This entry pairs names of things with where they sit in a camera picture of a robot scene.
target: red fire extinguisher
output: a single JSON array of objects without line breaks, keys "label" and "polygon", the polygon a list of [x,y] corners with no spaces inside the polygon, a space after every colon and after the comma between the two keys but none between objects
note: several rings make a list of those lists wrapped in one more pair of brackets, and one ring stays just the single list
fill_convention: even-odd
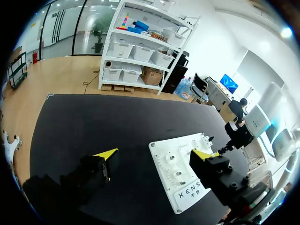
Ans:
[{"label": "red fire extinguisher", "polygon": [[32,53],[32,62],[33,62],[33,64],[38,62],[38,53],[37,52]]}]

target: black chair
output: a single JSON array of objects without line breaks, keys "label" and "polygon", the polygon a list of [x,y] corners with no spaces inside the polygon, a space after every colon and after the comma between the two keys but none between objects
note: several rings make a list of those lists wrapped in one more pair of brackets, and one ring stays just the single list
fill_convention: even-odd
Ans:
[{"label": "black chair", "polygon": [[202,104],[207,103],[208,102],[208,96],[205,94],[206,89],[207,89],[207,82],[205,80],[202,80],[198,74],[195,74],[193,83],[191,85],[191,91],[194,95],[194,99],[192,101],[192,103],[196,102],[197,100],[200,101],[200,103]]}]

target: cardboard box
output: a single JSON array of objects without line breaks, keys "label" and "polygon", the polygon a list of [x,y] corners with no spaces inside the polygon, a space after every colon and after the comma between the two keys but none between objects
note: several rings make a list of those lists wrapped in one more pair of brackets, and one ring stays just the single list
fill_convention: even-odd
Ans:
[{"label": "cardboard box", "polygon": [[124,86],[115,85],[115,86],[114,86],[114,90],[124,91]]},{"label": "cardboard box", "polygon": [[135,88],[134,87],[129,87],[129,86],[125,86],[124,89],[126,91],[130,91],[130,93],[133,93],[135,91]]},{"label": "cardboard box", "polygon": [[163,71],[150,67],[144,67],[141,78],[145,84],[157,86],[163,78]]},{"label": "cardboard box", "polygon": [[112,86],[110,84],[102,84],[101,90],[112,90]]}]

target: computer monitor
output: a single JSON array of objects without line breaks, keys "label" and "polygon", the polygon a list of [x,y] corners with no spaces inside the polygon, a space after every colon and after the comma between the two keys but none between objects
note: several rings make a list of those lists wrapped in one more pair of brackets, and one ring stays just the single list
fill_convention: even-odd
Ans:
[{"label": "computer monitor", "polygon": [[222,79],[220,80],[221,84],[223,84],[230,93],[234,93],[235,90],[238,88],[236,82],[234,82],[227,74],[225,74]]}]

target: ceiling light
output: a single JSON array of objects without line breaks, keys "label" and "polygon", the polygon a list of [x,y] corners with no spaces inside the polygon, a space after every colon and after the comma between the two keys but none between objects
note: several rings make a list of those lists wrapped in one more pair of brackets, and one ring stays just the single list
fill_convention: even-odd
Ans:
[{"label": "ceiling light", "polygon": [[288,28],[284,28],[281,32],[281,36],[283,38],[289,38],[292,35],[292,30],[288,27]]}]

